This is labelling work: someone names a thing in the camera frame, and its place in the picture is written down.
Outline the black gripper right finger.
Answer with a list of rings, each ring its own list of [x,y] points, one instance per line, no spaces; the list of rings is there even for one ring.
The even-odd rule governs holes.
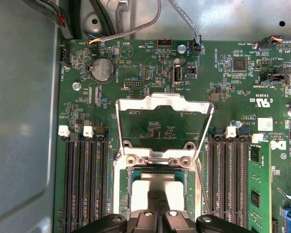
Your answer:
[[[249,233],[250,230],[214,215],[201,215],[192,221],[183,211],[170,208],[166,193],[157,192],[159,233]]]

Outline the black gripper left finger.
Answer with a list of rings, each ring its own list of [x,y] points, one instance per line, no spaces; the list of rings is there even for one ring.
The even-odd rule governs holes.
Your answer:
[[[120,214],[109,214],[73,232],[75,233],[156,233],[160,215],[161,191],[149,191],[148,208],[135,211],[129,219]]]

